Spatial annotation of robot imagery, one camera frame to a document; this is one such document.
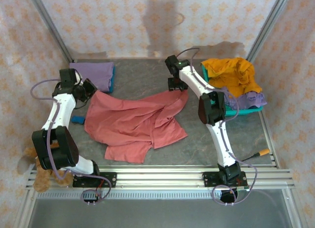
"floral wallpaper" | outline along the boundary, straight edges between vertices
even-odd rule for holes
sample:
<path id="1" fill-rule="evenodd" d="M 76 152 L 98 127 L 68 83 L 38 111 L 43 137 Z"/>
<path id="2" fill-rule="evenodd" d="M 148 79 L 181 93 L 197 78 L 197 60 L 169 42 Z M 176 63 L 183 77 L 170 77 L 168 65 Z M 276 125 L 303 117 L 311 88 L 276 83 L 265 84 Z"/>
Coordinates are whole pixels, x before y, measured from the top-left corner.
<path id="1" fill-rule="evenodd" d="M 30 0 L 0 0 L 0 227 L 10 228 L 22 201 L 30 163 L 23 150 L 46 121 L 51 104 L 30 88 L 66 67 L 58 46 Z M 54 84 L 36 94 L 50 96 Z"/>
<path id="2" fill-rule="evenodd" d="M 315 0 L 289 0 L 254 62 L 281 166 L 315 224 Z"/>
<path id="3" fill-rule="evenodd" d="M 74 59 L 246 57 L 276 0 L 43 0 Z"/>

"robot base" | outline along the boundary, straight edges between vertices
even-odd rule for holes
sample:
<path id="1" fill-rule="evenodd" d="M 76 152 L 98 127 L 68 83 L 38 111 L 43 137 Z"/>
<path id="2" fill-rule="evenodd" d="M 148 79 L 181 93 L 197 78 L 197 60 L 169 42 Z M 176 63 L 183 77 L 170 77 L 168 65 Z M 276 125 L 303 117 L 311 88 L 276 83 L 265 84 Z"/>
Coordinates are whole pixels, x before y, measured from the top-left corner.
<path id="1" fill-rule="evenodd" d="M 205 184 L 205 187 L 215 187 L 217 185 L 227 185 L 229 187 L 244 187 L 244 189 L 249 189 L 247 178 L 245 172 L 233 179 L 228 180 L 226 183 L 223 183 L 220 179 L 220 172 L 204 172 L 202 174 L 202 179 Z"/>
<path id="2" fill-rule="evenodd" d="M 115 172 L 100 172 L 99 176 L 107 178 L 111 184 L 112 188 L 116 187 L 117 173 Z M 101 184 L 102 179 L 85 177 L 85 176 L 74 176 L 72 186 L 74 188 L 97 188 Z M 109 188 L 106 181 L 101 185 L 102 188 Z"/>

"clothing pile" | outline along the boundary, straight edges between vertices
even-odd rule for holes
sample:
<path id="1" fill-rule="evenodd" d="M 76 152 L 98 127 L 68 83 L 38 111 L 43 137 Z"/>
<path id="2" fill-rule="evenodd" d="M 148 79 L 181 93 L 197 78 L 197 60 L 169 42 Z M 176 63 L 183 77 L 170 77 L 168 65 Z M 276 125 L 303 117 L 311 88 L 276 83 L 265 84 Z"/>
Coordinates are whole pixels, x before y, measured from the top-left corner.
<path id="1" fill-rule="evenodd" d="M 112 93 L 114 90 L 115 66 L 108 63 L 70 63 L 70 68 L 76 69 L 85 80 L 88 78 L 98 90 Z"/>
<path id="2" fill-rule="evenodd" d="M 208 72 L 209 84 L 233 94 L 240 110 L 259 108 L 267 104 L 262 88 L 255 82 L 254 66 L 247 60 L 208 59 L 202 64 Z M 235 100 L 229 94 L 224 94 L 224 102 L 232 110 L 237 109 Z"/>

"screwdriver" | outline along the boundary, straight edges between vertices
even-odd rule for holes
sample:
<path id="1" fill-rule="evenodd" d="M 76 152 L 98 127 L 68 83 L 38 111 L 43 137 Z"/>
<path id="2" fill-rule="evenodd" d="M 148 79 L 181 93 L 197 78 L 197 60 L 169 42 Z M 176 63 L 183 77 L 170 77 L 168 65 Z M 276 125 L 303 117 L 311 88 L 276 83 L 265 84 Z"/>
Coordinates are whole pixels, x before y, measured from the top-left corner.
<path id="1" fill-rule="evenodd" d="M 250 158 L 257 158 L 257 157 L 260 157 L 260 156 L 264 156 L 264 155 L 266 155 L 268 153 L 270 153 L 270 150 L 268 148 L 266 148 L 266 149 L 263 149 L 263 150 L 259 151 L 258 153 L 255 153 L 254 155 L 250 156 L 249 158 L 244 159 L 243 161 L 246 161 L 246 160 L 248 160 Z"/>

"purple cloth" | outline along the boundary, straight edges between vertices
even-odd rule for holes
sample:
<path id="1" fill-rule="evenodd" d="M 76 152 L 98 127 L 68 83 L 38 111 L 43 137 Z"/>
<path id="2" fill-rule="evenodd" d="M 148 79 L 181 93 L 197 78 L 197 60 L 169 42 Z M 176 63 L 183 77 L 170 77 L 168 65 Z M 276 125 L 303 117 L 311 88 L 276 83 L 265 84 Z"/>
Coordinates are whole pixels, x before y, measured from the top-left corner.
<path id="1" fill-rule="evenodd" d="M 236 98 L 240 107 L 240 110 L 249 109 L 253 106 L 259 108 L 267 104 L 263 93 L 248 92 Z M 236 110 L 236 102 L 233 98 L 229 97 L 229 94 L 224 93 L 224 102 L 231 107 L 232 110 Z"/>
<path id="2" fill-rule="evenodd" d="M 81 75 L 82 80 L 86 78 L 102 92 L 108 92 L 113 77 L 114 63 L 70 63 L 70 68 L 76 69 Z"/>

